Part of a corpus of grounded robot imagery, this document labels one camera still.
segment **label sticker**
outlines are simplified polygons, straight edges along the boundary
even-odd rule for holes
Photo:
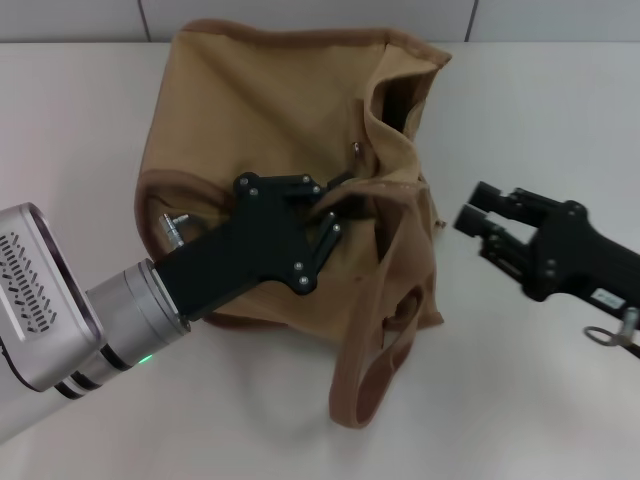
[[[614,295],[604,288],[597,288],[596,291],[591,294],[591,298],[603,303],[609,308],[613,308],[614,310],[619,309],[625,303],[624,299]]]

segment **tabletop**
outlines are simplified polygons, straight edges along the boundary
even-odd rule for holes
[[[416,139],[441,215],[484,180],[578,200],[640,251],[640,45],[441,47],[453,60]],[[133,193],[168,48],[0,45],[0,206],[44,210],[86,288],[146,255]],[[617,322],[568,296],[528,300],[478,249],[438,238],[445,323],[418,334],[364,430],[328,418],[335,347],[196,324],[4,444],[0,476],[637,478],[640,362],[581,333]]]

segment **tan canvas bag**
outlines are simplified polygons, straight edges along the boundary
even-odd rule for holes
[[[289,325],[338,343],[329,407],[348,427],[371,420],[416,329],[442,322],[432,246],[440,222],[412,140],[449,58],[394,30],[274,33],[219,20],[188,24],[171,45],[136,192],[153,258],[169,251],[160,215],[189,213],[215,227],[244,172],[309,174],[320,184],[355,175],[315,207],[356,195],[367,208],[345,223],[313,293],[264,283],[207,319]],[[185,230],[186,241],[201,231]],[[383,349],[385,331],[399,333]]]

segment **tiled wall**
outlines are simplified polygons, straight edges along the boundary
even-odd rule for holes
[[[0,0],[0,42],[166,41],[201,17],[431,41],[640,41],[640,0]]]

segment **black bracket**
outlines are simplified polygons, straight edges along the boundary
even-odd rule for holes
[[[488,212],[537,231],[524,244],[488,220]],[[640,307],[640,255],[598,233],[578,202],[560,203],[522,189],[502,196],[481,182],[455,228],[482,237],[480,255],[521,283],[533,300],[568,293],[621,320]]]
[[[298,295],[317,286],[317,275],[342,226],[327,213],[310,245],[300,210],[327,189],[309,175],[239,176],[231,218],[156,262],[156,271],[181,317],[196,320],[261,282],[274,280]]]

